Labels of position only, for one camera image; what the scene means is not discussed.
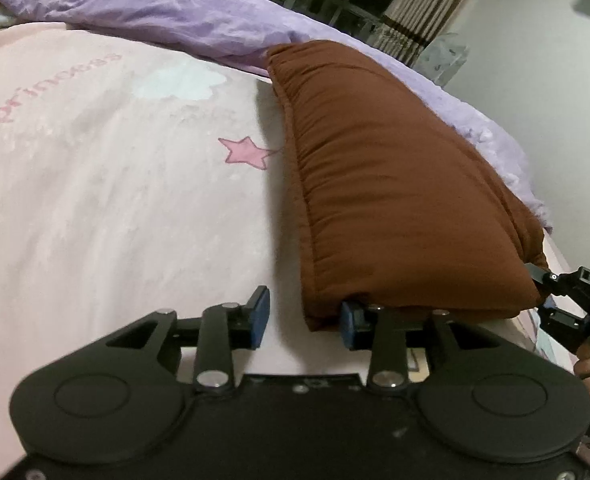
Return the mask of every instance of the pillow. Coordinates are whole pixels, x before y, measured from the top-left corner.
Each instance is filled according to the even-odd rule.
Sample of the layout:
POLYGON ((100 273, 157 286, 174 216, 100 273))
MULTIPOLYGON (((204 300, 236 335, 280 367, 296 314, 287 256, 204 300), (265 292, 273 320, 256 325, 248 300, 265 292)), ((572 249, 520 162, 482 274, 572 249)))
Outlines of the pillow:
POLYGON ((493 168, 386 69, 331 41, 269 51, 309 326, 342 300, 477 321, 542 298, 543 231, 493 168))

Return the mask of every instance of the lavender comforter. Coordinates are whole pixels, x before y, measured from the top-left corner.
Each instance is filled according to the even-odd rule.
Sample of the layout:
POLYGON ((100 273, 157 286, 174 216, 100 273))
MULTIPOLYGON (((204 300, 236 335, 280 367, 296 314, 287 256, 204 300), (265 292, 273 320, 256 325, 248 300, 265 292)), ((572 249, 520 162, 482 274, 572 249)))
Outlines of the lavender comforter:
POLYGON ((169 44, 262 75, 266 75, 265 51, 275 44, 325 39, 352 46, 386 67, 475 145, 506 185, 550 229, 546 208, 531 190, 526 156, 500 126, 387 54, 268 0, 0 1, 27 20, 66 22, 169 44))

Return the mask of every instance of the star print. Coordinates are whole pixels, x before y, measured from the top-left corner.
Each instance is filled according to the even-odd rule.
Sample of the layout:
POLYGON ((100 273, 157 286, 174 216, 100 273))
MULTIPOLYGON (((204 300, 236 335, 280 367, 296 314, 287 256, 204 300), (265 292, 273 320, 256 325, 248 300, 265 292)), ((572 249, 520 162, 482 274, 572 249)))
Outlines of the star print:
POLYGON ((224 161, 227 164, 245 163, 258 170, 266 169, 265 158, 275 153, 274 150, 258 148, 250 137, 242 140, 217 139, 229 149, 229 156, 224 161))

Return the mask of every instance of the curtain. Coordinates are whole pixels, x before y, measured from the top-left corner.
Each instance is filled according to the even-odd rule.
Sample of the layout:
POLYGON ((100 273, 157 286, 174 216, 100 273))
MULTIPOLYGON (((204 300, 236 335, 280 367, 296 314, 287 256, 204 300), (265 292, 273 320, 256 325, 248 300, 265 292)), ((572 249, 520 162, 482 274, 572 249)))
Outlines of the curtain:
POLYGON ((393 0, 367 43, 412 66, 462 0, 393 0))

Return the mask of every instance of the white wall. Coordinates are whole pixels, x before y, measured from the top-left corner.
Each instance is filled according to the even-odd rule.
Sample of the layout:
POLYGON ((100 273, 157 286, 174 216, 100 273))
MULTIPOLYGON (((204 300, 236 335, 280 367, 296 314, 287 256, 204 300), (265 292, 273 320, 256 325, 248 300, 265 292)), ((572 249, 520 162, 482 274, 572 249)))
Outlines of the white wall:
POLYGON ((451 24, 469 59, 446 90, 521 143, 555 243, 590 268, 590 18, 576 1, 469 0, 451 24))

